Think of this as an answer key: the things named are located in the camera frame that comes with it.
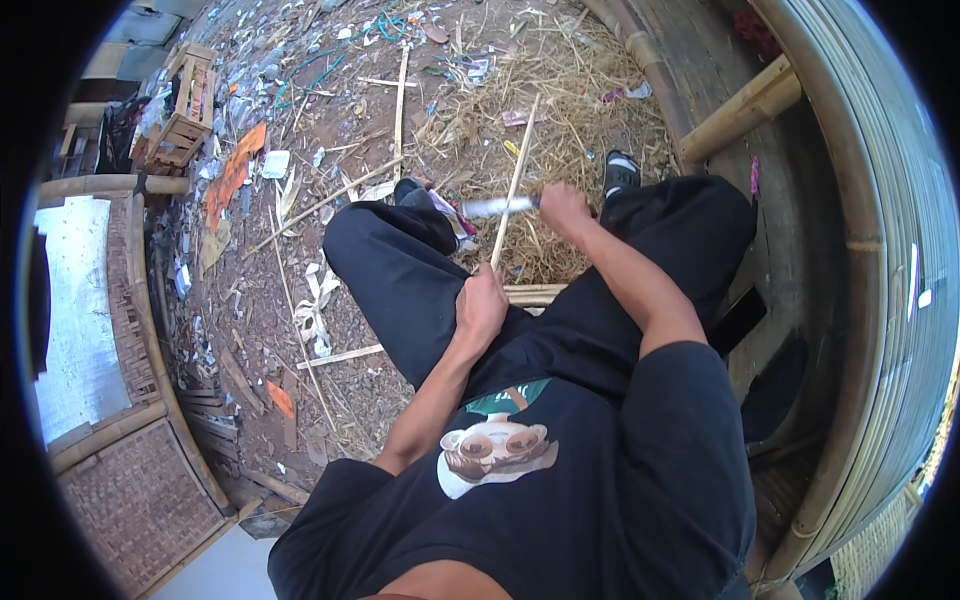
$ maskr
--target hay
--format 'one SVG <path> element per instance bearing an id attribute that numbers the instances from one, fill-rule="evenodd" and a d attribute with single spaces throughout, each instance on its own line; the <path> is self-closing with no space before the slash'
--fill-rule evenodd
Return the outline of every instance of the hay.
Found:
<path id="1" fill-rule="evenodd" d="M 538 92 L 543 94 L 541 112 L 547 121 L 535 127 L 519 193 L 538 193 L 546 183 L 567 181 L 583 190 L 599 211 L 604 157 L 613 149 L 634 156 L 641 165 L 644 184 L 677 175 L 677 162 L 653 97 L 603 100 L 605 94 L 637 88 L 643 81 L 623 46 L 592 18 L 576 30 L 576 17 L 571 15 L 541 21 L 539 27 L 528 28 L 526 38 L 506 57 L 498 56 L 482 84 L 470 84 L 465 69 L 449 67 L 458 85 L 446 98 L 446 108 L 438 112 L 445 127 L 419 135 L 418 142 L 425 155 L 437 152 L 456 158 L 475 171 L 474 180 L 460 186 L 460 198 L 506 195 L 516 156 L 503 142 L 519 145 L 523 127 L 505 128 L 501 113 L 529 110 Z M 489 145 L 484 146 L 484 140 L 490 140 Z M 593 159 L 587 152 L 593 153 Z M 460 256 L 469 270 L 490 259 L 497 221 L 473 223 L 480 250 Z M 584 256 L 547 229 L 535 213 L 511 217 L 501 264 L 504 283 L 567 283 L 589 266 Z"/>

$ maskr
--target black sandal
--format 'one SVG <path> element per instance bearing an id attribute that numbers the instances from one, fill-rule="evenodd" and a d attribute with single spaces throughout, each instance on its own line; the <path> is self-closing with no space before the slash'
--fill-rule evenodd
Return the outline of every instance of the black sandal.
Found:
<path id="1" fill-rule="evenodd" d="M 635 170 L 619 164 L 611 164 L 611 160 L 615 158 L 630 162 L 630 164 L 634 165 Z M 606 167 L 603 180 L 605 200 L 610 197 L 611 190 L 616 188 L 627 189 L 640 187 L 640 168 L 634 162 L 632 156 L 625 155 L 617 150 L 611 150 L 607 153 L 607 160 L 604 162 L 604 166 Z"/>

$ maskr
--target left hand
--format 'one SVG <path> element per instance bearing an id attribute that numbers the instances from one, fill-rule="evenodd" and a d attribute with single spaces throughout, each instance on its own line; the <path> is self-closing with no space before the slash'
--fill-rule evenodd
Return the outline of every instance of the left hand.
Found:
<path id="1" fill-rule="evenodd" d="M 477 274 L 464 281 L 457 295 L 457 328 L 451 344 L 479 358 L 500 333 L 509 305 L 500 275 L 493 272 L 489 263 L 480 265 Z"/>

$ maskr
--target foot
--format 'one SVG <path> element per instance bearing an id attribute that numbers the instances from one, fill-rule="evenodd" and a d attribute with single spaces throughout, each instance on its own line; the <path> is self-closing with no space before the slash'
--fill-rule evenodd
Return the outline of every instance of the foot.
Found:
<path id="1" fill-rule="evenodd" d="M 617 150 L 607 154 L 607 173 L 604 176 L 604 200 L 613 194 L 630 188 L 640 187 L 640 169 L 634 160 Z"/>

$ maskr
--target black t-shirt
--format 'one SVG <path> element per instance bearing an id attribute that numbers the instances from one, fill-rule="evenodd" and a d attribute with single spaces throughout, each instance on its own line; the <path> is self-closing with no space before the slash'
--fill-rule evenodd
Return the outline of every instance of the black t-shirt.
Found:
<path id="1" fill-rule="evenodd" d="M 753 510 L 726 369 L 682 343 L 637 364 L 619 409 L 529 382 L 468 404 L 396 478 L 331 463 L 268 568 L 280 600 L 376 594 L 437 560 L 515 600 L 713 598 L 737 582 Z"/>

